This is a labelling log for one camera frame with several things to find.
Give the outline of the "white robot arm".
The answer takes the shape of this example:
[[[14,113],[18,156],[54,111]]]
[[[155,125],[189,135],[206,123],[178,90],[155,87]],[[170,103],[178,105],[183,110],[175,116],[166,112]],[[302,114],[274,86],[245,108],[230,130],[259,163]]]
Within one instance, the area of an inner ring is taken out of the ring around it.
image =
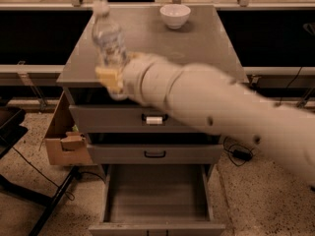
[[[256,94],[220,69],[176,65],[133,53],[122,67],[96,66],[100,83],[210,135],[256,146],[293,174],[315,185],[315,116]]]

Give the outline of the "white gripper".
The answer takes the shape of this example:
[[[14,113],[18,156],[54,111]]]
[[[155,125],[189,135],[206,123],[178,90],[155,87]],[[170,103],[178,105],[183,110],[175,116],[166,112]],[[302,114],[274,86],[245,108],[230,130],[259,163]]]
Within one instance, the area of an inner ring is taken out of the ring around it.
[[[155,54],[128,52],[129,63],[121,72],[116,68],[97,66],[95,74],[99,82],[113,92],[121,92],[133,101],[164,111],[165,99],[173,80],[181,67]]]

